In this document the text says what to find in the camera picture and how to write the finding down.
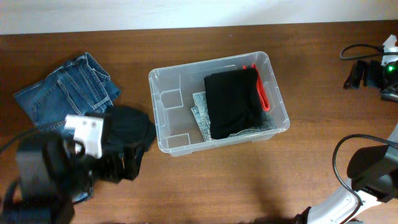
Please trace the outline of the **light blue jeans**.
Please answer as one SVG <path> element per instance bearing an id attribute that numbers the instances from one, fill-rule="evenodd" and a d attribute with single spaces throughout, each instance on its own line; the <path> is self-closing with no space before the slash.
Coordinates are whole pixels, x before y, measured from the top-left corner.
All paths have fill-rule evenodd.
<path id="1" fill-rule="evenodd" d="M 191 111 L 195 117 L 197 125 L 202 133 L 204 140 L 212 141 L 211 133 L 210 133 L 210 117 L 208 115 L 208 108 L 206 103 L 206 93 L 204 91 L 194 93 L 193 101 L 195 106 L 191 108 Z M 244 129 L 242 131 L 238 131 L 236 133 L 230 134 L 229 137 L 241 136 L 245 134 L 252 134 L 261 131 L 268 131 L 275 129 L 274 120 L 272 116 L 268 112 L 262 113 L 262 125 L 258 127 L 251 127 Z"/>

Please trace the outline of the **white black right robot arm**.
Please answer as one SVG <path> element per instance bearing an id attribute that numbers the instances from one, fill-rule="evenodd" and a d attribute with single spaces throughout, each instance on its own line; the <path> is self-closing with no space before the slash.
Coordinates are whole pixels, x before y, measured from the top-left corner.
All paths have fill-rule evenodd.
<path id="1" fill-rule="evenodd" d="M 357 89 L 360 85 L 378 88 L 382 99 L 397 101 L 397 62 L 356 62 L 343 87 Z M 376 141 L 377 146 L 358 149 L 349 161 L 348 178 L 343 180 L 336 171 L 336 157 L 350 139 Z M 387 139 L 367 134 L 344 137 L 333 151 L 332 168 L 340 188 L 322 203 L 296 215 L 294 223 L 353 223 L 366 209 L 397 198 L 397 130 Z"/>

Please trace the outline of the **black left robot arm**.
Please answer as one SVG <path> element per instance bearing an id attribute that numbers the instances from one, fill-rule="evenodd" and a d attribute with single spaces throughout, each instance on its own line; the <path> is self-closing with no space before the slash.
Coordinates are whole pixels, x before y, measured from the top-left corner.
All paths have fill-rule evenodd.
<path id="1" fill-rule="evenodd" d="M 117 184 L 138 176 L 145 144 L 107 146 L 97 159 L 85 148 L 73 153 L 78 143 L 49 133 L 21 141 L 20 176 L 6 192 L 1 223 L 70 223 L 74 206 L 92 198 L 97 181 Z"/>

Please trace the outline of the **black red garment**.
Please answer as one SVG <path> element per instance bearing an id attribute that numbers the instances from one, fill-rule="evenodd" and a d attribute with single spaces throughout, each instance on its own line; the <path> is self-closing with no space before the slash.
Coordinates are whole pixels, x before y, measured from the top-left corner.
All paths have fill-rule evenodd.
<path id="1" fill-rule="evenodd" d="M 246 67 L 204 78 L 212 139 L 263 125 L 264 103 L 257 89 L 257 69 Z"/>

